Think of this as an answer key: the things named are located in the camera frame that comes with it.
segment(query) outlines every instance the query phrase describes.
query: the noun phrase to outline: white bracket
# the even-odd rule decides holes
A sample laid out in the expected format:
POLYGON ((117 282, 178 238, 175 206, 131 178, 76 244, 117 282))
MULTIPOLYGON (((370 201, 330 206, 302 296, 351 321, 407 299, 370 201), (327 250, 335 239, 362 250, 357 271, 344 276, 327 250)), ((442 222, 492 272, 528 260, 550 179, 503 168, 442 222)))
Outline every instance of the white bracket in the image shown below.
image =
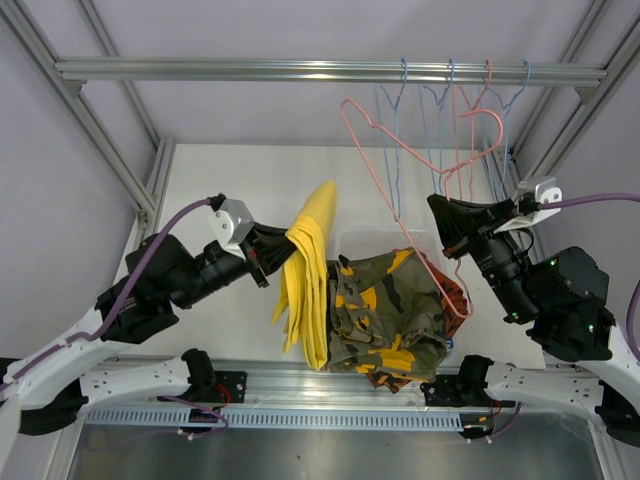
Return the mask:
POLYGON ((496 400, 515 400, 581 416, 598 418, 604 388, 597 378, 571 378, 511 367, 495 362, 485 377, 487 394, 496 400))
POLYGON ((606 362, 578 362, 578 365, 598 375, 640 414, 640 362, 631 353, 622 330, 617 326, 611 327, 609 350, 613 357, 606 362))
POLYGON ((91 308, 78 323, 44 348, 23 360, 13 362, 3 377, 3 382, 10 386, 0 394, 0 400, 16 396, 20 399, 22 410, 43 408, 87 370, 131 347, 128 343, 104 342, 100 339, 92 342, 78 339, 71 344, 65 340, 77 332, 93 333, 101 325, 102 315, 91 308), (65 346, 43 359, 23 377, 14 379, 22 367, 54 345, 65 346))
MULTIPOLYGON (((516 206, 524 200, 523 195, 525 193, 533 193, 534 199, 538 203, 553 203, 562 200, 562 190, 556 186, 556 179, 554 177, 532 177, 521 181, 518 184, 518 189, 515 194, 514 202, 516 206)), ((555 215, 559 211, 559 208, 554 208, 552 210, 540 210, 530 213, 529 215, 518 215, 496 228, 495 231, 506 232, 509 230, 529 228, 555 215)))
POLYGON ((189 368, 181 358, 125 370, 92 370, 80 377, 89 401, 81 412, 160 395, 181 395, 189 389, 189 368))
POLYGON ((226 199, 218 211, 209 214, 208 220, 220 247, 246 260, 240 243, 251 231, 254 222, 244 202, 226 199))

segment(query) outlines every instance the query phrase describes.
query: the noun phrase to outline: metal bar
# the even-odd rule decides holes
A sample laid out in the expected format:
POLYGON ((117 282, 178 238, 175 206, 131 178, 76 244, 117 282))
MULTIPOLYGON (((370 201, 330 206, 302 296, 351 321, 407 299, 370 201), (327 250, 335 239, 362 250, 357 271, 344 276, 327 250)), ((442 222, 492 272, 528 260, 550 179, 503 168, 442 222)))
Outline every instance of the metal bar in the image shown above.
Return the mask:
POLYGON ((604 425, 600 422, 589 422, 589 431, 600 461, 604 480, 628 480, 631 478, 624 467, 616 441, 609 436, 604 425))
POLYGON ((142 243, 142 240, 158 231, 162 205, 164 204, 165 192, 167 191, 167 185, 169 183, 169 174, 171 173, 171 166, 173 165, 175 148, 176 143, 173 138, 163 137, 160 140, 153 170, 147 182, 147 190, 151 192, 156 200, 156 208, 148 218, 148 221, 139 222, 138 231, 136 232, 136 238, 134 240, 135 248, 142 243))
MULTIPOLYGON (((110 57, 118 57, 120 54, 111 40, 111 36, 109 35, 102 18, 100 18, 100 14, 96 9, 93 0, 75 0, 75 3, 102 54, 110 57)), ((127 100, 129 107, 131 107, 131 110, 136 116, 141 128, 149 137, 149 141, 153 147, 157 149, 158 144, 160 143, 160 135, 158 135, 156 128, 153 126, 153 122, 144 108, 144 104, 142 103, 135 86, 131 82, 118 82, 118 85, 127 100)))
MULTIPOLYGON (((293 60, 219 60, 207 58, 67 57, 56 63, 67 80, 233 80, 402 83, 400 62, 336 62, 293 60)), ((447 63, 410 63, 408 83, 448 83, 447 63)), ((601 65, 531 64, 529 85, 594 88, 606 72, 601 65)), ((493 65, 493 85, 520 85, 527 76, 522 63, 493 65)), ((454 83, 482 84, 484 63, 456 64, 454 83)))
POLYGON ((43 37, 27 7, 20 0, 0 2, 0 18, 13 32, 18 44, 39 68, 83 134, 120 181, 135 208, 147 213, 153 212, 155 202, 115 147, 100 119, 86 99, 70 89, 69 84, 56 70, 56 53, 43 37))
MULTIPOLYGON (((611 0, 593 0, 587 11, 583 15, 576 31, 574 32, 567 48, 560 57, 560 62, 574 62, 578 55, 584 50, 587 41, 593 35, 596 26, 602 20, 604 12, 611 4, 611 0)), ((529 141, 531 132, 538 126, 542 117, 547 112, 549 107, 553 104, 553 101, 558 95, 557 88, 545 88, 538 100, 536 106, 529 115, 527 122, 525 123, 522 131, 516 139, 516 143, 513 146, 513 158, 517 160, 518 154, 522 152, 525 145, 529 141)))
POLYGON ((58 441, 56 442, 45 480, 60 480, 69 476, 83 427, 84 421, 79 419, 62 431, 57 432, 58 441))
POLYGON ((581 104, 564 124, 545 154, 527 173, 533 175, 552 175, 566 160, 571 150, 602 112, 620 85, 629 76, 640 60, 640 15, 616 49, 613 59, 607 66, 607 76, 596 89, 587 104, 581 104))

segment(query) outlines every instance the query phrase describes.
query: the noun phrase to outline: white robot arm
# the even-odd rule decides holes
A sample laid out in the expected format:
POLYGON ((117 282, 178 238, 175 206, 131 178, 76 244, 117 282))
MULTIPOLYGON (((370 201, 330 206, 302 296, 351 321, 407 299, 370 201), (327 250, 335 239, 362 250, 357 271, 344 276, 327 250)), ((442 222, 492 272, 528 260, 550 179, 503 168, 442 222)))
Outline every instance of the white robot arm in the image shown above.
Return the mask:
POLYGON ((190 308, 245 274, 267 286, 266 277, 295 251, 285 231, 254 222, 243 202, 222 194, 183 209, 127 256, 130 275, 100 295, 77 324, 28 358, 0 359, 0 425, 11 427, 2 432, 0 457, 16 425, 20 433, 41 435, 111 403, 156 396, 211 401, 217 380, 204 351, 134 369, 94 367, 177 323, 172 305, 190 308), (168 232, 198 206, 211 207, 216 240, 192 257, 168 232))
MULTIPOLYGON (((620 197, 638 201, 640 196, 600 199, 620 197)), ((549 407, 601 421, 614 438, 640 446, 640 360, 605 307, 609 276, 578 247, 532 264, 509 233, 559 212, 554 203, 563 206, 561 200, 555 179, 542 177, 522 182, 514 199, 493 205, 438 195, 428 202, 445 255, 472 256, 505 308, 504 320, 532 323, 527 335, 543 350, 599 378, 550 375, 469 355, 455 379, 455 392, 439 392, 436 385, 425 389, 426 401, 431 396, 442 405, 443 398, 455 397, 475 405, 493 399, 549 407)))

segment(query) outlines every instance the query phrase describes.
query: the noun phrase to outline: metal rail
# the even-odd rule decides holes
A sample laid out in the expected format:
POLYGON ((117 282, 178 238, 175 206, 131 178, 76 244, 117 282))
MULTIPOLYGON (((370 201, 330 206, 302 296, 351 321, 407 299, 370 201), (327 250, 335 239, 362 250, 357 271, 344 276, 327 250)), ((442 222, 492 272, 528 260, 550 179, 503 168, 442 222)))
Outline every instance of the metal rail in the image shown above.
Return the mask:
POLYGON ((607 77, 587 101, 583 101, 575 108, 562 130, 556 135, 544 155, 527 172, 525 178, 534 175, 553 175, 560 168, 638 62, 640 62, 640 16, 636 17, 618 44, 611 62, 607 65, 607 77))
MULTIPOLYGON (((118 50, 107 31, 107 27, 102 21, 102 18, 93 3, 93 0, 75 0, 75 3, 102 54, 109 57, 119 56, 120 54, 118 53, 118 50)), ((147 134, 153 148, 157 150, 158 145, 160 144, 160 135, 158 135, 156 128, 153 126, 151 117, 149 117, 136 87, 131 82, 119 82, 119 86, 122 91, 122 95, 133 111, 140 127, 147 134)))
MULTIPOLYGON (((199 80, 402 83, 401 62, 340 62, 296 60, 224 60, 208 58, 63 57, 56 68, 66 80, 199 80)), ((455 66, 456 84, 482 84, 484 63, 455 66)), ((606 77, 601 65, 532 63, 531 86, 595 88, 606 77)), ((408 63, 407 83, 446 84, 448 63, 408 63)), ((522 63, 494 64, 493 85, 520 85, 527 77, 522 63)))
MULTIPOLYGON (((582 20, 578 24, 571 41, 565 48, 560 62, 575 62, 578 59, 580 53, 584 50, 585 45, 596 30, 600 20, 607 11, 607 8, 611 4, 611 0, 593 0, 591 5, 585 12, 582 20)), ((535 107, 527 123, 522 127, 522 131, 518 134, 518 137, 513 145, 513 158, 517 161, 518 155, 525 149, 527 142, 530 141, 531 132, 533 132, 540 124, 544 115, 547 113, 554 100, 558 96, 559 90, 557 88, 545 88, 544 91, 538 97, 535 107)))

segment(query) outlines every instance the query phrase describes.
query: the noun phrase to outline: yellow cloth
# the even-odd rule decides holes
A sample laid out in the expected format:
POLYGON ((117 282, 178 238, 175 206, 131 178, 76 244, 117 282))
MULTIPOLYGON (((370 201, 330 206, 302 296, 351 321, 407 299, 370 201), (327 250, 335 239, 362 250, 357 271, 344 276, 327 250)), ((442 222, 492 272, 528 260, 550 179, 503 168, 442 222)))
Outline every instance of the yellow cloth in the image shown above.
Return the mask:
POLYGON ((307 363, 316 370, 327 363, 327 241, 338 205, 333 181, 321 185, 307 199, 286 236, 297 251, 282 271, 280 297, 271 321, 277 323, 289 308, 284 351, 302 340, 307 363))

